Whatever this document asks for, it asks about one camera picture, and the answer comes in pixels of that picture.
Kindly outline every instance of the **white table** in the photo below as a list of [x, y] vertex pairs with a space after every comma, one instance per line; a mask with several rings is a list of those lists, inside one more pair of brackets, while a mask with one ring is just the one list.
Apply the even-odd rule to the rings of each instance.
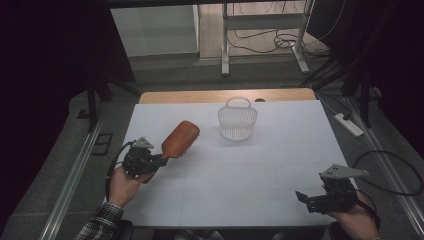
[[183, 120], [200, 128], [187, 154], [170, 159], [126, 206], [124, 219], [146, 227], [320, 226], [333, 219], [309, 213], [295, 190], [322, 195], [318, 173], [346, 166], [317, 100], [252, 103], [253, 136], [234, 143], [219, 134], [224, 103], [137, 104], [125, 142], [160, 145]]

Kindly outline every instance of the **hand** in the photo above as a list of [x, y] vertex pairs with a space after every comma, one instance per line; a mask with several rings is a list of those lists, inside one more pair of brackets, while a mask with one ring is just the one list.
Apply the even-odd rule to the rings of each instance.
[[[360, 192], [357, 192], [357, 195], [360, 201], [366, 203], [365, 197]], [[352, 239], [371, 239], [380, 236], [370, 214], [358, 205], [349, 212], [330, 212], [327, 215], [335, 218]]]
[[124, 207], [137, 194], [140, 185], [149, 179], [153, 173], [144, 174], [134, 179], [125, 174], [123, 167], [118, 167], [113, 172], [110, 182], [109, 203]]

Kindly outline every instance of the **cable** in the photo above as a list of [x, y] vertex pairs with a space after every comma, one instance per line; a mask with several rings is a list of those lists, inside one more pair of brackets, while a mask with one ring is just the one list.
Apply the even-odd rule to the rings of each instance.
[[299, 88], [299, 86], [297, 86], [297, 85], [283, 85], [283, 86], [280, 86], [278, 88]]
[[323, 63], [317, 70], [311, 73], [308, 77], [303, 80], [299, 87], [310, 86], [310, 84], [315, 80], [316, 76], [319, 76], [321, 71], [324, 71], [334, 62], [334, 58], [330, 57], [325, 63]]
[[334, 114], [336, 114], [336, 115], [338, 114], [336, 111], [334, 111], [334, 109], [332, 109], [330, 106], [327, 105], [326, 102], [324, 102], [322, 100], [322, 98], [318, 95], [318, 93], [316, 93], [315, 91], [314, 91], [314, 93], [315, 93], [315, 96], [317, 96], [318, 99], [324, 104], [324, 106], [326, 106], [328, 109], [330, 109]]
[[364, 191], [356, 189], [356, 191], [362, 193], [363, 195], [365, 195], [365, 197], [367, 197], [367, 199], [371, 202], [372, 207], [374, 209], [375, 214], [377, 214], [377, 205], [375, 205], [375, 202], [372, 200], [372, 198], [370, 197], [370, 195], [366, 194]]
[[[261, 35], [261, 34], [265, 34], [265, 33], [269, 33], [269, 32], [274, 32], [274, 31], [275, 31], [275, 34], [276, 34], [276, 36], [275, 36], [275, 38], [274, 38], [275, 48], [274, 48], [274, 49], [272, 49], [272, 50], [269, 50], [269, 51], [257, 51], [257, 50], [251, 49], [251, 48], [247, 48], [247, 47], [243, 47], [243, 46], [237, 46], [237, 45], [234, 45], [234, 44], [230, 41], [230, 39], [229, 39], [229, 38], [227, 38], [227, 41], [228, 41], [228, 43], [229, 43], [232, 47], [235, 47], [235, 48], [241, 48], [241, 49], [245, 49], [245, 50], [249, 50], [249, 51], [252, 51], [252, 52], [255, 52], [255, 53], [270, 53], [270, 52], [274, 52], [274, 51], [276, 51], [276, 50], [278, 50], [278, 49], [287, 49], [287, 48], [291, 48], [291, 47], [292, 47], [292, 44], [290, 44], [290, 43], [291, 43], [291, 42], [295, 42], [295, 40], [285, 40], [285, 39], [280, 39], [279, 37], [280, 37], [280, 36], [284, 36], [284, 35], [286, 35], [286, 36], [293, 36], [293, 37], [295, 37], [295, 35], [293, 35], [293, 34], [285, 34], [285, 33], [278, 34], [278, 31], [280, 31], [280, 30], [271, 30], [271, 31], [266, 31], [266, 32], [262, 32], [262, 33], [254, 34], [254, 35], [251, 35], [251, 36], [248, 36], [248, 37], [245, 37], [245, 38], [254, 37], [254, 36], [257, 36], [257, 35]], [[287, 46], [282, 46], [282, 43], [289, 43], [289, 44], [288, 44]]]
[[268, 10], [266, 10], [265, 13], [268, 13], [269, 11], [271, 11], [273, 5], [274, 5], [274, 2], [271, 2], [271, 7]]
[[234, 30], [234, 34], [236, 35], [236, 37], [237, 37], [237, 38], [245, 39], [245, 38], [255, 37], [255, 36], [259, 36], [259, 35], [261, 35], [261, 34], [270, 33], [270, 32], [275, 32], [275, 31], [277, 31], [277, 30], [265, 31], [265, 32], [261, 32], [261, 33], [253, 34], [253, 35], [250, 35], [250, 36], [246, 36], [246, 37], [239, 37], [239, 36], [237, 35], [237, 30]]
[[299, 13], [299, 10], [297, 10], [297, 7], [296, 7], [296, 1], [293, 1], [293, 6], [294, 6], [294, 9], [296, 9], [296, 12]]
[[[332, 50], [331, 49], [331, 51], [330, 51], [330, 53], [329, 53], [329, 57], [330, 57], [330, 59], [329, 59], [329, 61], [333, 61], [334, 59], [334, 57], [336, 56], [336, 55], [340, 55], [340, 56], [344, 56], [344, 55], [347, 55], [348, 57], [349, 57], [349, 55], [351, 55], [354, 51], [360, 51], [361, 49], [358, 47], [358, 46], [360, 46], [360, 44], [362, 44], [362, 42], [364, 41], [364, 37], [368, 34], [368, 33], [370, 33], [370, 31], [372, 31], [372, 28], [374, 28], [374, 26], [376, 25], [376, 23], [377, 23], [377, 21], [378, 21], [378, 17], [379, 17], [379, 15], [380, 15], [380, 13], [379, 12], [374, 12], [374, 15], [371, 15], [368, 19], [369, 20], [367, 20], [367, 22], [364, 24], [365, 25], [365, 27], [364, 28], [362, 28], [361, 29], [361, 31], [359, 31], [357, 34], [355, 34], [354, 36], [352, 36], [350, 39], [349, 39], [349, 42], [347, 43], [347, 44], [345, 44], [344, 46], [342, 46], [342, 47], [340, 47], [340, 48], [338, 48], [338, 49], [336, 49], [336, 51], [335, 50]], [[350, 63], [348, 63], [345, 67], [344, 67], [344, 69], [341, 69], [340, 71], [338, 71], [338, 72], [336, 72], [336, 73], [334, 73], [333, 75], [331, 75], [331, 76], [329, 76], [329, 77], [327, 77], [327, 78], [325, 78], [325, 79], [322, 79], [322, 82], [321, 82], [321, 84], [319, 83], [319, 87], [318, 88], [320, 88], [320, 87], [322, 87], [322, 85], [323, 85], [323, 83], [325, 83], [325, 82], [327, 82], [326, 84], [328, 84], [328, 82], [330, 82], [330, 81], [334, 81], [334, 80], [336, 80], [336, 79], [338, 79], [338, 78], [341, 78], [341, 77], [343, 77], [343, 76], [345, 76], [347, 73], [349, 73], [351, 70], [352, 70], [352, 68], [353, 68], [353, 66], [355, 65], [355, 62], [357, 61], [357, 59], [358, 59], [358, 57], [355, 57], [355, 56], [353, 56], [354, 57], [354, 59], [352, 60], [352, 59], [350, 59]], [[318, 69], [318, 70], [316, 70], [316, 71], [314, 71], [312, 74], [310, 74], [305, 80], [304, 80], [304, 82], [302, 83], [303, 84], [303, 86], [305, 87], [305, 86], [307, 86], [307, 85], [309, 85], [308, 84], [308, 82], [312, 82], [312, 81], [314, 81], [315, 79], [314, 79], [314, 76], [319, 72], [319, 71], [321, 71], [322, 70], [322, 68], [320, 67], [320, 69]]]
[[334, 28], [337, 26], [337, 24], [338, 24], [338, 22], [340, 20], [340, 17], [342, 16], [345, 3], [346, 3], [346, 0], [343, 0], [343, 5], [342, 5], [342, 7], [340, 9], [339, 16], [337, 17], [336, 22], [333, 24], [333, 27], [330, 29], [330, 31], [328, 31], [324, 36], [320, 37], [319, 39], [306, 44], [304, 47], [309, 46], [309, 45], [311, 45], [314, 42], [321, 41], [323, 38], [327, 37], [334, 30]]
[[328, 57], [330, 54], [329, 49], [317, 49], [315, 52], [311, 52], [308, 48], [305, 47], [305, 42], [303, 41], [300, 45], [300, 49], [302, 50], [302, 54], [309, 59]]
[[114, 158], [114, 159], [112, 160], [112, 162], [110, 163], [109, 170], [108, 170], [107, 175], [106, 175], [106, 183], [105, 183], [105, 196], [106, 196], [106, 200], [108, 200], [108, 199], [109, 199], [110, 180], [111, 180], [111, 178], [112, 178], [113, 171], [115, 170], [115, 166], [116, 166], [116, 164], [117, 164], [117, 162], [118, 162], [119, 155], [121, 155], [122, 151], [124, 151], [124, 149], [125, 149], [127, 146], [129, 146], [129, 145], [131, 145], [131, 144], [133, 144], [133, 143], [135, 143], [135, 141], [125, 143], [125, 144], [124, 144], [124, 146], [122, 146], [122, 147], [119, 149], [119, 151], [118, 151], [118, 153], [116, 154], [115, 158]]
[[[368, 18], [369, 19], [368, 23], [365, 24], [365, 28], [363, 28], [361, 30], [361, 32], [359, 32], [358, 34], [355, 34], [354, 36], [352, 36], [349, 39], [349, 42], [347, 44], [345, 44], [344, 46], [342, 46], [341, 48], [337, 49], [337, 51], [331, 50], [329, 52], [330, 56], [331, 55], [335, 55], [337, 53], [338, 54], [342, 54], [346, 50], [351, 51], [352, 48], [355, 47], [355, 46], [352, 46], [352, 45], [357, 44], [364, 37], [364, 35], [367, 34], [373, 28], [373, 26], [377, 22], [378, 16], [379, 16], [379, 13], [378, 12], [375, 12], [374, 15], [370, 16]], [[333, 25], [332, 28], [334, 28], [336, 26], [337, 21], [339, 21], [339, 18], [340, 18], [340, 15], [339, 15], [338, 19], [336, 20], [336, 23]], [[317, 39], [316, 41], [322, 40], [325, 36], [327, 36], [328, 34], [330, 34], [331, 31], [332, 30], [330, 30], [327, 34], [325, 34], [323, 37]], [[308, 43], [306, 45], [301, 46], [302, 51], [303, 51], [303, 49], [306, 49], [306, 51], [308, 51], [307, 48], [306, 48], [306, 46], [308, 46], [308, 45], [310, 45], [310, 44], [312, 44], [312, 43], [314, 43], [316, 41], [313, 41], [311, 43]]]
[[286, 2], [287, 2], [287, 1], [284, 1], [283, 11], [281, 11], [281, 13], [284, 13], [284, 9], [286, 8]]
[[303, 5], [303, 12], [305, 12], [307, 4], [308, 4], [308, 0], [305, 0], [305, 5]]
[[239, 3], [239, 9], [240, 9], [240, 13], [244, 14], [244, 12], [241, 10], [241, 3]]
[[387, 189], [387, 188], [384, 188], [384, 187], [381, 187], [381, 186], [379, 186], [379, 185], [377, 185], [377, 184], [375, 184], [375, 183], [372, 183], [372, 182], [370, 182], [370, 181], [368, 181], [368, 180], [365, 180], [365, 179], [362, 179], [362, 178], [358, 178], [359, 180], [361, 180], [361, 181], [363, 181], [363, 182], [365, 182], [365, 183], [368, 183], [369, 185], [371, 185], [371, 186], [373, 186], [373, 187], [375, 187], [376, 189], [379, 189], [379, 190], [381, 190], [381, 191], [384, 191], [384, 192], [389, 192], [389, 193], [394, 193], [394, 194], [397, 194], [397, 195], [402, 195], [402, 196], [417, 196], [417, 195], [420, 195], [422, 192], [423, 192], [423, 189], [424, 189], [424, 186], [423, 186], [423, 179], [421, 178], [421, 176], [420, 176], [420, 174], [418, 173], [418, 171], [414, 168], [414, 166], [412, 165], [412, 164], [410, 164], [409, 162], [407, 162], [405, 159], [403, 159], [402, 157], [400, 157], [400, 156], [398, 156], [398, 155], [396, 155], [396, 154], [394, 154], [394, 153], [392, 153], [392, 152], [389, 152], [389, 151], [384, 151], [384, 150], [372, 150], [372, 151], [368, 151], [368, 152], [365, 152], [365, 153], [363, 153], [362, 155], [360, 155], [356, 160], [355, 160], [355, 162], [353, 163], [353, 166], [352, 166], [352, 168], [355, 168], [356, 167], [356, 165], [358, 164], [358, 162], [364, 157], [364, 156], [366, 156], [366, 155], [368, 155], [368, 154], [370, 154], [370, 153], [384, 153], [384, 154], [389, 154], [389, 155], [392, 155], [392, 156], [394, 156], [394, 157], [396, 157], [398, 160], [400, 160], [401, 162], [404, 162], [406, 165], [408, 165], [408, 167], [415, 173], [415, 175], [417, 176], [417, 178], [418, 178], [418, 180], [419, 180], [419, 182], [420, 182], [420, 187], [419, 187], [419, 189], [417, 190], [417, 191], [415, 191], [415, 192], [412, 192], [412, 193], [403, 193], [403, 192], [397, 192], [397, 191], [393, 191], [393, 190], [391, 190], [391, 189]]
[[349, 117], [352, 115], [352, 110], [350, 110], [350, 108], [348, 108], [346, 105], [344, 105], [339, 99], [337, 99], [337, 98], [335, 98], [334, 96], [331, 96], [331, 95], [328, 95], [328, 94], [325, 94], [325, 93], [323, 93], [323, 92], [320, 92], [320, 93], [322, 93], [322, 94], [324, 94], [325, 96], [327, 96], [327, 97], [330, 97], [330, 98], [332, 98], [333, 100], [335, 100], [335, 101], [337, 101], [341, 106], [343, 106], [346, 110], [347, 110], [347, 113], [346, 114], [344, 114], [344, 116], [345, 117], [347, 117], [346, 119], [345, 118], [343, 118], [344, 120], [347, 120], [347, 119], [349, 119]]
[[348, 200], [352, 201], [353, 203], [357, 204], [361, 208], [365, 209], [374, 219], [378, 219], [378, 221], [379, 221], [379, 217], [377, 215], [377, 209], [376, 208], [373, 209], [370, 206], [368, 206], [368, 204], [366, 204], [366, 203], [362, 202], [361, 200], [359, 200], [357, 197], [356, 198], [351, 198], [347, 193], [341, 191], [340, 189], [337, 189], [335, 187], [332, 187], [330, 185], [325, 185], [325, 188], [331, 189], [331, 191], [333, 191], [334, 193], [337, 193], [339, 196], [343, 197], [344, 199], [348, 199]]

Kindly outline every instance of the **plastic basket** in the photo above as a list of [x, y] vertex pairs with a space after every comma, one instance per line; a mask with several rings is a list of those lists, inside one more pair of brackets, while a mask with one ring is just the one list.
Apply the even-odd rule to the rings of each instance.
[[[234, 99], [242, 99], [249, 103], [247, 107], [230, 106]], [[249, 99], [236, 96], [228, 99], [225, 107], [218, 111], [221, 135], [231, 141], [241, 142], [252, 136], [258, 112], [251, 107]]]

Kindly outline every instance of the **power strip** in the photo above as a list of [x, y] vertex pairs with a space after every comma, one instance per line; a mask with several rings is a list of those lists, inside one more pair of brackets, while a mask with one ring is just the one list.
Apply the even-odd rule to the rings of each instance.
[[353, 136], [359, 137], [362, 134], [364, 134], [364, 132], [358, 126], [356, 126], [352, 121], [350, 121], [349, 119], [344, 120], [343, 117], [344, 117], [344, 115], [342, 113], [339, 113], [336, 116], [334, 116], [334, 118], [337, 120], [337, 122], [339, 122], [350, 133], [352, 133]]

